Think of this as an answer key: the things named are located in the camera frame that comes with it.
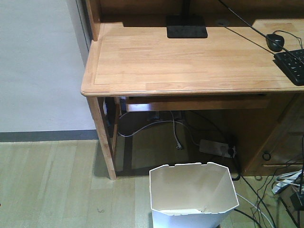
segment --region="black keyboard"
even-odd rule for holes
[[[290,53],[304,62],[304,49],[293,50]],[[278,67],[296,86],[304,86],[304,64],[295,57],[286,52],[275,54],[275,60]]]

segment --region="desk top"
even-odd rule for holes
[[[81,88],[83,95],[304,91],[304,86],[292,84],[273,62],[265,38],[249,27],[213,26],[207,28],[207,39],[169,39],[166,27],[145,27],[145,23],[133,27],[128,23],[164,22],[164,17],[157,18],[128,16],[101,23],[98,41],[92,41]],[[280,29],[304,38],[304,19],[256,19],[253,26],[265,34]],[[280,35],[285,38],[285,48],[300,48],[294,37]]]

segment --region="wastebasket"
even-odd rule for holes
[[[208,162],[150,170],[153,228],[215,228],[238,206],[229,169]]]

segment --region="computer mouse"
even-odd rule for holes
[[[270,40],[275,41],[276,43],[278,43],[281,47],[284,46],[285,40],[284,37],[272,33],[272,34],[267,34],[266,35]],[[278,46],[276,43],[270,41],[269,39],[266,39],[266,43],[267,46],[269,47],[270,50],[275,51],[275,52],[279,52],[282,51],[282,48],[280,46]]]

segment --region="gray baseboard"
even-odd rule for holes
[[[0,142],[40,142],[97,139],[98,136],[96,130],[0,133]]]

